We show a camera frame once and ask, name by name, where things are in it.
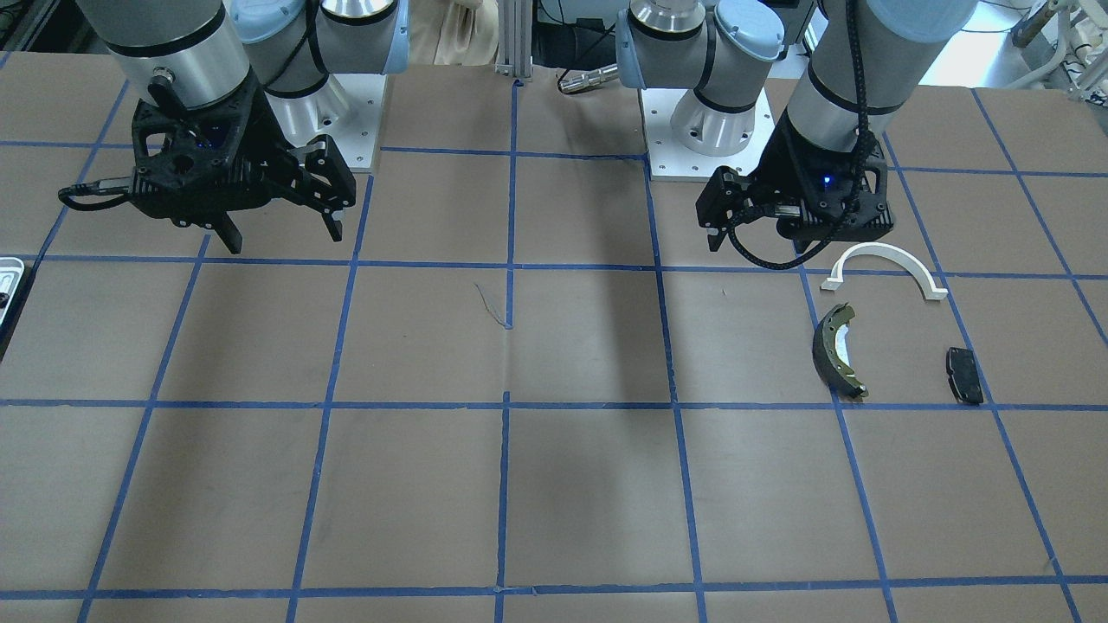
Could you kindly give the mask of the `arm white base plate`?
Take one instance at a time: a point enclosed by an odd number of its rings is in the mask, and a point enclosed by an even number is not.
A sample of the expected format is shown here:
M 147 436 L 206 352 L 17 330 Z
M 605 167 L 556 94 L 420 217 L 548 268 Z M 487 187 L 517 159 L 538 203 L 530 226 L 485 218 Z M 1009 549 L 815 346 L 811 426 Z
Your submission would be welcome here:
M 774 127 L 765 91 L 753 108 L 740 113 L 710 109 L 689 88 L 646 88 L 640 100 L 656 180 L 695 182 L 711 177 L 720 166 L 751 173 Z
M 334 74 L 305 98 L 268 99 L 293 145 L 308 145 L 310 139 L 327 134 L 351 172 L 372 173 L 388 85 L 382 74 Z

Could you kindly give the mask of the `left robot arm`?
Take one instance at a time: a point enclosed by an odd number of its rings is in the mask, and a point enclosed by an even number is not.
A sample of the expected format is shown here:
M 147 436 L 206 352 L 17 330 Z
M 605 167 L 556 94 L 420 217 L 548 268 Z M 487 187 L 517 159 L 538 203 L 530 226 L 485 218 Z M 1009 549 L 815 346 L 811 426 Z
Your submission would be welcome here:
M 871 243 L 894 228 L 879 135 L 947 44 L 973 1 L 822 1 L 828 25 L 751 172 L 714 170 L 696 201 L 710 251 L 743 224 L 774 218 L 793 267 L 834 241 Z M 673 129 L 688 149 L 743 149 L 757 99 L 784 51 L 786 28 L 760 1 L 632 1 L 615 20 L 623 86 L 680 88 Z

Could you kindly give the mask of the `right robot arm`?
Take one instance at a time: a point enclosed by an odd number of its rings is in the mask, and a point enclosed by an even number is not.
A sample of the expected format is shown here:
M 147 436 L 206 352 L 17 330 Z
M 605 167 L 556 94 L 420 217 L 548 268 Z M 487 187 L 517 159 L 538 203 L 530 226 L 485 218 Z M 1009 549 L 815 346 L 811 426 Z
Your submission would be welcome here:
M 242 252 L 235 210 L 285 200 L 334 241 L 357 191 L 332 132 L 351 124 L 338 75 L 406 71 L 407 1 L 81 1 L 138 88 L 127 175 L 60 188 L 69 210 L 129 202 Z

